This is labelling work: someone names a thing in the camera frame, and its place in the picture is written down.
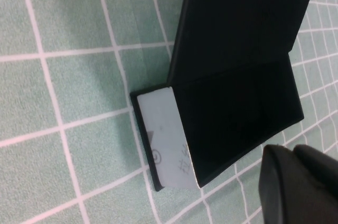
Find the box lid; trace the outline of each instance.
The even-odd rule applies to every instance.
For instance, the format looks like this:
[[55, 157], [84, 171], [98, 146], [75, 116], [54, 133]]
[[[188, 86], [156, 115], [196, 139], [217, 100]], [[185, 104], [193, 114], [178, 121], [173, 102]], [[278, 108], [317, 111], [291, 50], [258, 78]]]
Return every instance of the box lid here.
[[308, 2], [184, 0], [167, 85], [286, 56]]

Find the white label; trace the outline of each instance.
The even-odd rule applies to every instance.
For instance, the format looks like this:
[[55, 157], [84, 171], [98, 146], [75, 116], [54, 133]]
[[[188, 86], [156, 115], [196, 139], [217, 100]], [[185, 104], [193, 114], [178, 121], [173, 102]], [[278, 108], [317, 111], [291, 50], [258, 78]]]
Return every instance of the white label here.
[[137, 97], [162, 186], [199, 188], [173, 89]]

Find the chinese character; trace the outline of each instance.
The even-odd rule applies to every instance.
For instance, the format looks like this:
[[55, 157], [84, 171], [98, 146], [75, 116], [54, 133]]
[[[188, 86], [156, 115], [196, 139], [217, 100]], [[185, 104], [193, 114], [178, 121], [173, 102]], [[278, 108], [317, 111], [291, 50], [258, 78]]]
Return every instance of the chinese character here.
[[180, 166], [179, 166], [179, 169], [182, 170], [183, 173], [189, 174], [190, 163], [187, 163], [186, 161], [184, 161], [183, 159], [181, 159], [181, 160], [180, 160]]
[[189, 157], [189, 151], [188, 151], [188, 146], [185, 144], [182, 144], [183, 149], [182, 149], [182, 153], [185, 157]]

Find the black object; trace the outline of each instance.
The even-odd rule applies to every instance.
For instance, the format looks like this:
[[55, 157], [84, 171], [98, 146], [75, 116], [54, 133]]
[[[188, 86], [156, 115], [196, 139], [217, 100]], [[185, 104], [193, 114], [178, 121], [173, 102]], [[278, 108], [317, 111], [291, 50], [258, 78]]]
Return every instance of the black object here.
[[137, 96], [172, 87], [200, 187], [304, 118], [288, 52], [309, 0], [184, 0], [165, 86], [131, 93], [155, 189]]
[[306, 145], [267, 145], [259, 196], [266, 224], [338, 223], [338, 162]]

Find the open box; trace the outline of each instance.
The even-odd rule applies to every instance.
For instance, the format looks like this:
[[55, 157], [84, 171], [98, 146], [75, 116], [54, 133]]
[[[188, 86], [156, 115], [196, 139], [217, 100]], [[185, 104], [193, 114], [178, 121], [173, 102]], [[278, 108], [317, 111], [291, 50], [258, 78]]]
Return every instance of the open box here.
[[304, 118], [290, 59], [309, 0], [184, 0], [167, 83], [130, 94], [156, 190], [201, 188]]

